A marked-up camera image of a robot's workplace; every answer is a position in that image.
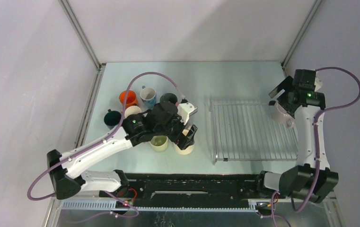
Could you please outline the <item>pale green cup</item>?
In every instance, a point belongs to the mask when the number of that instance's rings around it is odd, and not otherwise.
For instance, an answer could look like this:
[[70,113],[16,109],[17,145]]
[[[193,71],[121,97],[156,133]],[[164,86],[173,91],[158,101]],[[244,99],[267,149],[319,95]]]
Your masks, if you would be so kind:
[[161,153],[167,150],[168,142],[167,136],[154,136],[149,144],[155,152]]

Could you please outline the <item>cream cup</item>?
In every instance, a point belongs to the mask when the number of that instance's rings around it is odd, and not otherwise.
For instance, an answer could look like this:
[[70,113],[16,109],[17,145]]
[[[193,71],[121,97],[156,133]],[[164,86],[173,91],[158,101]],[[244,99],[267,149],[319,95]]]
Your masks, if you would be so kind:
[[188,155],[194,149],[194,137],[188,136],[190,130],[184,129],[182,134],[179,134],[173,140],[173,148],[176,153],[180,155]]

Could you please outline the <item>white lilac mug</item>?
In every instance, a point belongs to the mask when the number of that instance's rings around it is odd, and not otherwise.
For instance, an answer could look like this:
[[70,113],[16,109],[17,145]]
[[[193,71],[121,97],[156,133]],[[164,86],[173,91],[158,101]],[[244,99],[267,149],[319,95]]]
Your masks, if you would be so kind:
[[277,101],[275,101],[272,107],[271,118],[274,121],[283,124],[287,129],[291,129],[295,126],[295,119],[288,114]]

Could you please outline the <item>light blue mug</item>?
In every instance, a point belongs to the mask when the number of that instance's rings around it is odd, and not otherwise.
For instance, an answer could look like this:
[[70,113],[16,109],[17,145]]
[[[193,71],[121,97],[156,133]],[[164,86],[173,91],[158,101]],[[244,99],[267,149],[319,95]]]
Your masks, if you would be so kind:
[[140,97],[148,109],[152,109],[157,102],[157,93],[151,87],[142,86]]

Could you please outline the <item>pink cup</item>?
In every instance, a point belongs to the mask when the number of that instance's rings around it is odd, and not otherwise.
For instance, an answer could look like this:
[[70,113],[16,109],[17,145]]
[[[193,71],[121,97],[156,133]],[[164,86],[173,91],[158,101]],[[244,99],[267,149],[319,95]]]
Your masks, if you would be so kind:
[[124,111],[124,117],[127,118],[130,115],[133,114],[139,114],[141,113],[142,110],[140,107],[133,105],[133,106],[129,106],[128,108],[126,108],[126,110]]

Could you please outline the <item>orange mug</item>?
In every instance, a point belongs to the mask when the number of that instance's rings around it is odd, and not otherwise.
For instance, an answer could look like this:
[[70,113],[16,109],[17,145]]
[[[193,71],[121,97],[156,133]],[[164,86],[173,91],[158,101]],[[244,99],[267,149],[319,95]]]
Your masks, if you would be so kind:
[[132,90],[123,91],[119,95],[119,100],[121,104],[125,103],[125,108],[128,108],[129,106],[133,106],[133,105],[139,106],[137,95]]

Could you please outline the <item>dark green mug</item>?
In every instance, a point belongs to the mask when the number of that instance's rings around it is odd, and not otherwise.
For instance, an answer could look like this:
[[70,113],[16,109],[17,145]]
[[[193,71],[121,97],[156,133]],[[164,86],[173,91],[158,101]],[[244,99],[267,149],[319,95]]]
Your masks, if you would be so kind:
[[122,113],[119,111],[112,111],[111,109],[107,110],[107,113],[104,116],[104,124],[112,130],[116,125],[119,124],[122,117]]

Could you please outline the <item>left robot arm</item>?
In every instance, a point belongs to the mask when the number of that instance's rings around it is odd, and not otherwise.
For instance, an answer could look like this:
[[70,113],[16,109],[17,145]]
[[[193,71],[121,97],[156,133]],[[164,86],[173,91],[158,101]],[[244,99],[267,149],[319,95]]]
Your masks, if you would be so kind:
[[191,103],[158,103],[145,113],[125,117],[116,131],[94,143],[63,153],[55,149],[48,152],[48,167],[54,167],[49,173],[54,196],[64,200],[84,191],[108,191],[117,197],[125,196],[129,183],[122,170],[98,172],[89,168],[113,154],[149,142],[155,136],[166,136],[179,149],[185,150],[194,144],[198,128],[192,125],[187,134],[183,131],[196,112],[197,107]]

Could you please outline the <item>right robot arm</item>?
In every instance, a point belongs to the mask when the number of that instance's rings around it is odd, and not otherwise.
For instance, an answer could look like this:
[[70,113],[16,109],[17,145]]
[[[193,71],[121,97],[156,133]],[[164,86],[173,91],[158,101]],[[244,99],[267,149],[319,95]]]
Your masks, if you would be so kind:
[[314,70],[295,71],[272,92],[271,117],[287,129],[297,130],[297,161],[293,168],[279,174],[262,171],[254,185],[261,198],[277,191],[283,196],[320,203],[339,181],[331,171],[323,143],[325,96],[318,92]]

